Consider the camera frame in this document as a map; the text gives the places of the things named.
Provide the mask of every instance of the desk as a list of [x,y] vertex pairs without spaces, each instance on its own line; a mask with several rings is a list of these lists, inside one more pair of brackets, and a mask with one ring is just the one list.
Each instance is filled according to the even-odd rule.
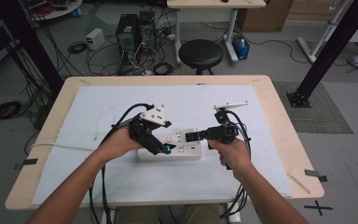
[[175,12],[176,26],[175,26],[175,51],[176,61],[178,64],[182,63],[179,59],[179,48],[181,47],[180,41],[180,8],[232,8],[231,16],[229,19],[229,26],[227,35],[225,35],[224,41],[228,50],[231,64],[238,62],[237,54],[232,48],[231,38],[234,31],[235,20],[237,19],[238,8],[258,8],[265,7],[266,3],[263,0],[229,0],[227,3],[221,0],[168,0],[167,6],[171,8],[177,8]]
[[[80,86],[152,86],[152,85],[252,85],[264,112],[271,136],[287,173],[293,199],[319,198],[324,190],[317,177],[306,176],[304,170],[313,170],[293,125],[269,77],[218,76],[218,77],[70,77],[51,109],[48,119],[36,142],[54,142],[62,126],[76,91]],[[51,147],[35,147],[28,159],[38,159],[37,164],[25,165],[7,197],[6,208],[11,210],[36,209],[31,205],[45,160]]]

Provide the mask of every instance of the gray floor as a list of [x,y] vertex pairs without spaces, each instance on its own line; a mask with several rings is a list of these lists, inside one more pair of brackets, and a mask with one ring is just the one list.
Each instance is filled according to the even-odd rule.
[[[115,31],[114,24],[106,24],[95,16],[102,5],[83,6],[83,16],[74,19],[71,16],[50,21],[51,32],[57,45],[66,54],[66,48],[73,42],[84,40],[84,36],[93,27],[101,25],[101,28]],[[138,10],[137,6],[126,7]],[[226,23],[217,23],[216,27],[225,27]],[[278,39],[290,44],[293,56],[300,61],[307,59],[302,53],[296,38],[305,37],[312,43],[321,34],[324,24],[320,22],[289,21],[280,33],[254,33],[246,34],[254,42],[263,42],[270,39]],[[47,52],[55,62],[55,54],[46,36],[37,31]],[[215,39],[222,31],[215,31],[200,23],[188,23],[183,25],[182,39],[209,38]],[[118,59],[117,50],[114,48],[102,53],[96,60],[98,63],[114,62]],[[166,60],[174,63],[172,44],[167,45]],[[349,44],[336,60],[337,64],[344,64],[352,55],[358,52],[355,44]],[[217,75],[268,75],[276,81],[301,81],[309,71],[309,63],[296,63],[289,57],[290,49],[282,43],[272,42],[265,45],[251,45],[249,58],[230,66],[227,55],[225,59],[215,67]],[[84,72],[85,53],[73,55],[70,62],[81,72]],[[320,206],[327,206],[333,210],[322,210],[322,216],[317,209],[304,208],[304,205],[315,205],[315,200],[296,200],[291,203],[298,209],[310,223],[358,223],[358,71],[347,73],[350,66],[336,66],[328,70],[323,79],[323,84],[337,104],[338,109],[345,120],[351,126],[354,134],[322,134],[299,133],[298,136],[306,149],[310,161],[316,171],[326,175],[327,182],[323,182],[325,194],[316,199]],[[177,75],[191,75],[194,71],[182,66]],[[69,73],[61,72],[62,77],[68,77]],[[21,91],[25,87],[25,80],[13,63],[6,57],[0,62],[0,104],[7,101],[20,100],[26,102],[27,96]],[[26,158],[23,148],[26,141],[35,133],[32,123],[27,117],[0,121],[0,223],[23,223],[32,212],[9,211],[5,208],[7,195],[16,181],[19,171],[14,169],[16,163]],[[167,207],[161,207],[163,223],[174,223],[169,215]],[[178,216],[180,207],[174,208]],[[242,223],[258,223],[254,208],[248,204],[241,211]],[[90,211],[79,210],[76,223],[91,223]]]

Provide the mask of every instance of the black stool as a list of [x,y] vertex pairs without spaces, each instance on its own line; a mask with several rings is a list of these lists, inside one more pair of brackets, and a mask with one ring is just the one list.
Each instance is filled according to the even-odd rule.
[[203,70],[213,75],[211,68],[222,62],[223,50],[211,40],[196,39],[182,45],[179,58],[189,67],[196,68],[196,75],[202,75]]

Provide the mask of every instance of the box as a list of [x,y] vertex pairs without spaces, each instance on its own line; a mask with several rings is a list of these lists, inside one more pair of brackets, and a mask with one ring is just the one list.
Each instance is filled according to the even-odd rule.
[[[241,45],[242,39],[245,42],[245,47]],[[243,35],[234,35],[232,38],[232,47],[234,48],[239,60],[245,60],[248,58],[249,49],[251,47]]]
[[263,8],[244,9],[238,19],[244,32],[279,32],[286,22],[293,0],[270,1]]

